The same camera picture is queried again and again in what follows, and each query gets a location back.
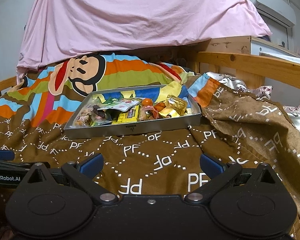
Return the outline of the nut bar clear wrapper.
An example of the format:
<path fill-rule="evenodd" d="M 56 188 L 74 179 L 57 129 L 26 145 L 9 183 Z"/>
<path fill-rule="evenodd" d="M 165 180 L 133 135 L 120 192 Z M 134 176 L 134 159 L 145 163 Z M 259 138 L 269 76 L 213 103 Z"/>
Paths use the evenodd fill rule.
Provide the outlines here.
<path fill-rule="evenodd" d="M 93 106 L 83 108 L 75 117 L 72 125 L 74 127 L 90 127 L 95 120 L 95 113 Z"/>

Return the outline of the dark dried fruit pack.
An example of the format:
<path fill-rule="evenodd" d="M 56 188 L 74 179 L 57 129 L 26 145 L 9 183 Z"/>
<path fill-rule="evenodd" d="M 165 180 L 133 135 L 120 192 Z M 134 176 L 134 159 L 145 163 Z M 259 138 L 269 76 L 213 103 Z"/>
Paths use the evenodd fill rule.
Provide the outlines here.
<path fill-rule="evenodd" d="M 93 105 L 91 126 L 111 125 L 112 118 L 104 110 L 100 109 L 98 105 Z"/>

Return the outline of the yellow snack pack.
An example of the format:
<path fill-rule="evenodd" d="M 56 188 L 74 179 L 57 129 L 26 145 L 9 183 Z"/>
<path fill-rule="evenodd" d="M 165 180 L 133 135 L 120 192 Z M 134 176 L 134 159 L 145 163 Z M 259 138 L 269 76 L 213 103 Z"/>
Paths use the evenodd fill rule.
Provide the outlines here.
<path fill-rule="evenodd" d="M 137 122 L 139 118 L 139 105 L 136 105 L 126 112 L 119 114 L 117 120 L 113 121 L 112 124 L 125 124 L 130 122 Z"/>

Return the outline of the gold foil snack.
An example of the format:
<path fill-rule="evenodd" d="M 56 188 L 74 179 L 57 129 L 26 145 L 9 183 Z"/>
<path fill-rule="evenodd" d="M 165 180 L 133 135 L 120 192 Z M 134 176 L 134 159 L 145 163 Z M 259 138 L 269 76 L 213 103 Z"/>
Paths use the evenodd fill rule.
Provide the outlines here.
<path fill-rule="evenodd" d="M 169 94 L 164 102 L 165 108 L 163 108 L 159 114 L 163 117 L 180 117 L 184 116 L 187 110 L 187 101 Z"/>

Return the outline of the white green vegetable snack bag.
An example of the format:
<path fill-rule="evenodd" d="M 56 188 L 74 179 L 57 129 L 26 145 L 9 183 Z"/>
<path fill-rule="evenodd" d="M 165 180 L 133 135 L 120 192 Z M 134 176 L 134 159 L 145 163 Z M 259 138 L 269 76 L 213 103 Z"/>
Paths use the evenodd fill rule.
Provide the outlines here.
<path fill-rule="evenodd" d="M 105 104 L 98 108 L 99 111 L 106 111 L 106 110 L 117 110 L 121 112 L 126 112 L 129 109 L 133 108 L 136 105 L 142 103 L 143 99 L 145 98 L 121 98 L 115 100 L 111 103 Z"/>

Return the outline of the orange chicken foot pack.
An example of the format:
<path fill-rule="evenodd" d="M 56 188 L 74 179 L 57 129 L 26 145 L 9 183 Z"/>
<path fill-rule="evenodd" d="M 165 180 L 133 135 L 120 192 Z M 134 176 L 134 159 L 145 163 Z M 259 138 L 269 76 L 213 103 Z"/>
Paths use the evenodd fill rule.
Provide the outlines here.
<path fill-rule="evenodd" d="M 157 120 L 161 118 L 159 114 L 166 105 L 163 102 L 159 102 L 154 106 L 143 106 L 142 111 L 145 114 L 145 120 Z"/>

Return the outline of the small orange mandarin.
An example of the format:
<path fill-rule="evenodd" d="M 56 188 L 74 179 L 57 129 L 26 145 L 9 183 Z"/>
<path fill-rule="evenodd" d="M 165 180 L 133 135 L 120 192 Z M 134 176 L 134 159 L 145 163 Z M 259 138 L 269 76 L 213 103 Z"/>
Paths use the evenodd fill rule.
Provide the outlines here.
<path fill-rule="evenodd" d="M 142 101 L 143 106 L 153 106 L 153 101 L 150 98 L 145 98 Z"/>

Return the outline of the brown monkey print blanket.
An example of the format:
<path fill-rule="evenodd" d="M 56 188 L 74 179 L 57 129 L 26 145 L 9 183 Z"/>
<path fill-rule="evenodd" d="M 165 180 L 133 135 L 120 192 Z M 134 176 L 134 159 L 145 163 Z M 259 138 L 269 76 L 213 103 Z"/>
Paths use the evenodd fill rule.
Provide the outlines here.
<path fill-rule="evenodd" d="M 92 92 L 163 85 L 153 106 L 184 86 L 200 124 L 70 139 L 64 126 Z M 126 55 L 84 55 L 0 81 L 0 150 L 35 162 L 16 189 L 0 187 L 0 239 L 300 239 L 300 132 L 283 106 L 206 74 Z M 187 101 L 184 116 L 192 114 Z M 62 165 L 102 154 L 93 181 L 118 197 L 94 203 Z M 242 172 L 209 203 L 187 194 L 211 179 L 203 153 Z"/>

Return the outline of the metal tray with dinosaur cloth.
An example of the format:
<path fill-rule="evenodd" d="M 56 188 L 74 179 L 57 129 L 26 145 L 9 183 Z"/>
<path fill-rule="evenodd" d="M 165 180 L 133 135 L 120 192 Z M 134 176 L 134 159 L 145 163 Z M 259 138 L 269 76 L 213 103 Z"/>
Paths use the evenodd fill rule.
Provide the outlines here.
<path fill-rule="evenodd" d="M 65 135 L 70 139 L 88 139 L 92 137 L 109 135 L 133 135 L 150 132 L 169 131 L 173 129 L 186 128 L 189 125 L 199 125 L 201 116 L 200 107 L 198 106 L 198 103 L 195 102 L 194 98 L 187 92 L 187 89 L 184 86 L 181 88 L 181 95 L 187 96 L 187 101 L 192 110 L 192 114 L 190 115 L 159 120 L 137 121 L 117 125 L 114 124 L 78 128 L 72 125 L 75 117 L 80 113 L 84 106 L 93 101 L 93 98 L 99 98 L 101 96 L 104 96 L 105 99 L 119 98 L 119 96 L 121 96 L 124 92 L 129 92 L 131 95 L 134 94 L 141 98 L 148 97 L 154 99 L 159 96 L 159 91 L 163 87 L 163 85 L 136 86 L 92 92 L 82 101 L 78 109 L 74 112 L 74 114 L 64 126 Z"/>

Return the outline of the floral silver quilt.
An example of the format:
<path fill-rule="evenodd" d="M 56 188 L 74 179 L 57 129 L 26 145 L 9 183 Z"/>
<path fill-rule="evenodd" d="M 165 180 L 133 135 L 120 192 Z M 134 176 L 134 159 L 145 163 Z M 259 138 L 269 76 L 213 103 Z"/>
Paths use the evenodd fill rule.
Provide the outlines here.
<path fill-rule="evenodd" d="M 218 74 L 214 72 L 206 73 L 209 77 L 219 81 L 227 87 L 241 92 L 250 92 L 255 94 L 258 98 L 274 99 L 273 86 L 265 85 L 256 89 L 249 89 L 243 80 L 234 77 L 230 74 Z M 294 125 L 300 132 L 300 105 L 299 106 L 284 106 L 283 109 L 293 121 Z"/>

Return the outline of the wooden cabinet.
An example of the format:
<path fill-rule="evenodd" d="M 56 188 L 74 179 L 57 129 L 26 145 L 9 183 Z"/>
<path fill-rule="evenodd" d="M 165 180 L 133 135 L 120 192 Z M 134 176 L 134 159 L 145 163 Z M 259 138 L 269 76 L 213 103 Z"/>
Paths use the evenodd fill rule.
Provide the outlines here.
<path fill-rule="evenodd" d="M 275 53 L 299 57 L 296 53 L 266 40 L 253 36 L 212 38 L 194 46 L 196 51 L 259 55 Z"/>

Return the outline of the pink bed sheet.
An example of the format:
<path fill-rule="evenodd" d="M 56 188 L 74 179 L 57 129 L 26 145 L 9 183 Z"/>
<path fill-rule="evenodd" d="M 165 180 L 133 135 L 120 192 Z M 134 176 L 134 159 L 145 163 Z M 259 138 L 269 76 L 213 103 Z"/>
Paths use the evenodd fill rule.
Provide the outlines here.
<path fill-rule="evenodd" d="M 271 31 L 250 0 L 35 0 L 17 78 L 95 51 L 180 46 Z"/>

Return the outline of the white air conditioner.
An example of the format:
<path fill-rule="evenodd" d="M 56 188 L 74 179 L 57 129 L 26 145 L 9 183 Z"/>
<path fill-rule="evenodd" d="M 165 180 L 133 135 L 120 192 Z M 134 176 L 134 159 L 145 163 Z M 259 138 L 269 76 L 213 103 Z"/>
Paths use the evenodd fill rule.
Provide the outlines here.
<path fill-rule="evenodd" d="M 284 0 L 250 0 L 258 12 L 275 22 L 292 28 L 296 25 L 296 15 L 293 8 Z"/>

